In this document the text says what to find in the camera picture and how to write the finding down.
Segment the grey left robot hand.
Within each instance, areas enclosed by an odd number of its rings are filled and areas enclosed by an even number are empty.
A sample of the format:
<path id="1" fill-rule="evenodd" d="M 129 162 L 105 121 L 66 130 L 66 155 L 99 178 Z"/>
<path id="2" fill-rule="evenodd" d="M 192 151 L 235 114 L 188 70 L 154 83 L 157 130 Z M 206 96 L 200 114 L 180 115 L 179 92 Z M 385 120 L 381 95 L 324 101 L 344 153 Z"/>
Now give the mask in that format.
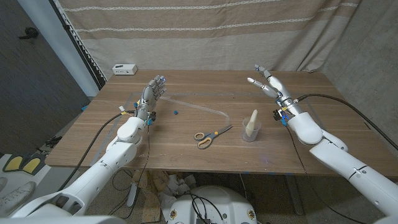
<path id="1" fill-rule="evenodd" d="M 166 90 L 164 76 L 155 76 L 142 92 L 137 107 L 136 116 L 145 121 L 154 111 L 158 99 L 165 93 Z"/>

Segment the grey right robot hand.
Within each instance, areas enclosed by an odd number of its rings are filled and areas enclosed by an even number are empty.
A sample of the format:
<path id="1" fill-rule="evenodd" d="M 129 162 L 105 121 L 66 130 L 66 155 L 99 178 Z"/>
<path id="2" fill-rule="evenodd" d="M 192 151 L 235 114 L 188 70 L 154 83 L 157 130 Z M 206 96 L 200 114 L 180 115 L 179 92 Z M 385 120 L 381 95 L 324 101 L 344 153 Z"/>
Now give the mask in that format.
<path id="1" fill-rule="evenodd" d="M 266 68 L 260 65 L 255 65 L 254 67 L 269 84 L 263 84 L 251 77 L 248 77 L 249 83 L 260 88 L 267 96 L 275 99 L 275 102 L 288 114 L 297 116 L 303 112 L 298 103 L 291 98 L 291 94 L 278 78 L 272 76 Z"/>

